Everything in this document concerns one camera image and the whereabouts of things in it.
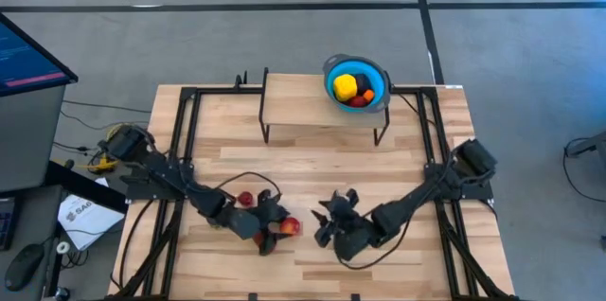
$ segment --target blue bowl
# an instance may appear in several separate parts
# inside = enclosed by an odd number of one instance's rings
[[[389,78],[387,73],[378,65],[364,58],[354,58],[347,55],[335,55],[325,63],[325,87],[329,97],[344,111],[350,113],[377,113],[385,109],[389,103]],[[334,80],[344,74],[364,74],[370,81],[375,97],[368,105],[362,108],[349,107],[334,96]]]

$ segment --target wooden table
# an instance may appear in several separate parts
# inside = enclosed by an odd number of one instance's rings
[[[150,132],[161,151],[169,147],[180,89],[177,85],[158,87]],[[437,91],[450,146],[473,137],[463,89],[438,87]],[[419,118],[403,99],[392,97],[391,126],[379,147],[368,140],[368,129],[314,126],[276,127],[266,145],[258,125],[259,99],[256,95],[203,97],[193,155],[196,179],[214,186],[246,170],[269,176],[284,192],[281,203],[302,221],[302,234],[281,241],[268,257],[259,257],[252,240],[243,241],[229,230],[211,228],[186,203],[170,298],[246,299],[249,292],[257,292],[261,300],[347,300],[352,293],[372,300],[450,299],[436,211],[431,203],[415,214],[400,248],[367,270],[350,271],[339,265],[331,244],[323,249],[313,239],[318,224],[310,210],[324,211],[317,202],[328,199],[333,190],[357,189],[361,201],[356,209],[364,213],[376,204],[400,198],[421,183],[425,151]],[[416,106],[413,98],[409,101]],[[432,136],[437,149],[433,128]],[[232,194],[244,190],[255,194],[264,188],[269,187],[255,177],[225,187]],[[129,208],[114,276],[126,237],[143,204],[134,203]],[[148,209],[134,233],[125,264],[126,279],[150,250],[157,204]],[[474,256],[497,286],[513,293],[494,215],[480,202],[461,204]],[[366,249],[350,263],[369,262],[394,242],[381,249]],[[466,292],[458,255],[455,260],[461,292]],[[164,257],[158,262],[153,286],[156,293]],[[116,288],[111,286],[109,292],[116,292]]]

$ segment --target screen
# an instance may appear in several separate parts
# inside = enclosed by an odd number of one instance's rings
[[[69,79],[57,65],[0,23],[0,96]]]

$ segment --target yellow fruit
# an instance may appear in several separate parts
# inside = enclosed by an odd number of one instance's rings
[[[332,89],[334,90],[334,96],[341,102],[346,102],[358,93],[356,79],[350,74],[344,74],[334,79]]]

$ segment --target keyboard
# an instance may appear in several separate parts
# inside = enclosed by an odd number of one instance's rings
[[[0,251],[10,248],[16,224],[17,208],[15,197],[0,198]]]

